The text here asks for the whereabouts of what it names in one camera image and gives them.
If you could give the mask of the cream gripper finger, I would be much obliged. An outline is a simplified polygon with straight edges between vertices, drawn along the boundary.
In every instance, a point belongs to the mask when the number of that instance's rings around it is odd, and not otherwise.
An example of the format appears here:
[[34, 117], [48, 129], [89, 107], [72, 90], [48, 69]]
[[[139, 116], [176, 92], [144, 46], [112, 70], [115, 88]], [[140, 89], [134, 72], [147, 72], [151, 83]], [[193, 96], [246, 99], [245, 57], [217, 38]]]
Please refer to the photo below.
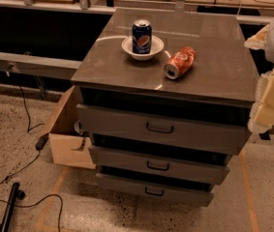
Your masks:
[[258, 81], [255, 102], [251, 108], [248, 129], [264, 133], [274, 125], [274, 69], [263, 73]]
[[262, 27], [254, 36], [248, 38], [244, 46], [252, 50], [260, 50], [265, 48], [266, 34], [268, 32], [268, 25]]

